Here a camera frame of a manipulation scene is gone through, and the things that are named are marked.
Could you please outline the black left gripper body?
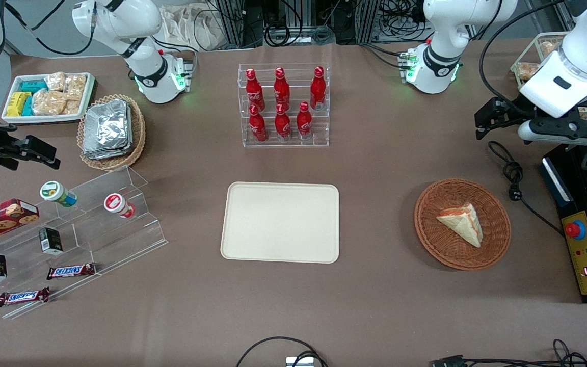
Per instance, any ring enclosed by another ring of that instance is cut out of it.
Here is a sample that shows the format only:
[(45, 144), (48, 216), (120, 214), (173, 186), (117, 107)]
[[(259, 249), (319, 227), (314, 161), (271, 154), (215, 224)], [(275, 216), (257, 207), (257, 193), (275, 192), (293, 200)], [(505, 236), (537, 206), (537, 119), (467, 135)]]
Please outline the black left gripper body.
[(532, 102), (528, 99), (514, 99), (511, 102), (499, 101), (500, 116), (497, 119), (498, 128), (521, 125), (532, 119)]

